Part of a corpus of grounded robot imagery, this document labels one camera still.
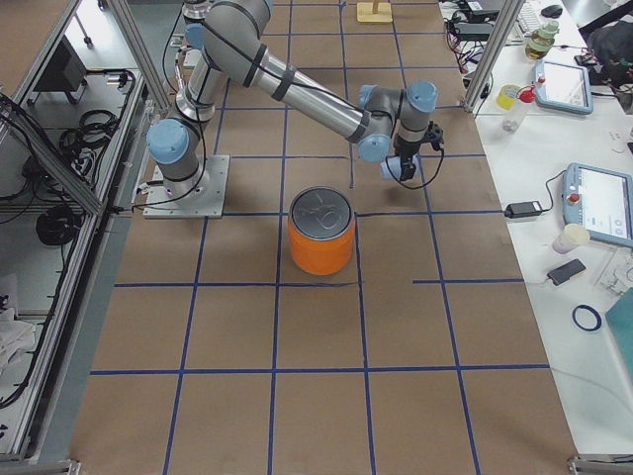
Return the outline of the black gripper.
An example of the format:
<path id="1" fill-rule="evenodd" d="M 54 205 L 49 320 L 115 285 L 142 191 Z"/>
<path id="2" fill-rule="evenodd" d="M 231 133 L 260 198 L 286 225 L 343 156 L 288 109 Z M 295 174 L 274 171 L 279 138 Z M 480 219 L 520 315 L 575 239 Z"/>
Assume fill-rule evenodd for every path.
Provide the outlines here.
<path id="1" fill-rule="evenodd" d="M 415 164 L 413 157 L 419 153 L 423 143 L 423 136 L 419 137 L 403 137 L 400 134 L 395 135 L 394 151 L 395 156 L 401 159 L 401 180 L 408 181 L 415 176 Z"/>

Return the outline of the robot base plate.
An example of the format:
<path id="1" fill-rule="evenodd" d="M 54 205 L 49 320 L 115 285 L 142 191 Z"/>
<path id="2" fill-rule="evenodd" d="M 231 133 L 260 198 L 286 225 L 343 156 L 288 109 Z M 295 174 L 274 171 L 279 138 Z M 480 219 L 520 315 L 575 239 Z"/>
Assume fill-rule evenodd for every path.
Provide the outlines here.
<path id="1" fill-rule="evenodd" d="M 203 170 L 182 182 L 163 177 L 158 165 L 152 179 L 159 184 L 150 186 L 142 214 L 147 219 L 221 219 L 226 200 L 230 156 L 226 154 L 197 154 Z"/>

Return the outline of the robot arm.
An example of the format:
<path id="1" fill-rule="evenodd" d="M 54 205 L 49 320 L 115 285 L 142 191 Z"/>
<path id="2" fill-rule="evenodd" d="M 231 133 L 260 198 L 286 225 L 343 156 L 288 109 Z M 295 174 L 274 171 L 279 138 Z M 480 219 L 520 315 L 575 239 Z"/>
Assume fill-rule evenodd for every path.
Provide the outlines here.
<path id="1" fill-rule="evenodd" d="M 261 40 L 272 13 L 270 1 L 214 1 L 187 23 L 186 40 L 202 58 L 146 136 L 170 201 L 192 201 L 207 190 L 206 163 L 196 149 L 228 81 L 259 88 L 356 144 L 363 160 L 387 162 L 400 182 L 414 177 L 413 158 L 423 144 L 443 149 L 443 132 L 430 118 L 438 96 L 433 83 L 400 90 L 364 85 L 351 104 L 272 54 Z"/>

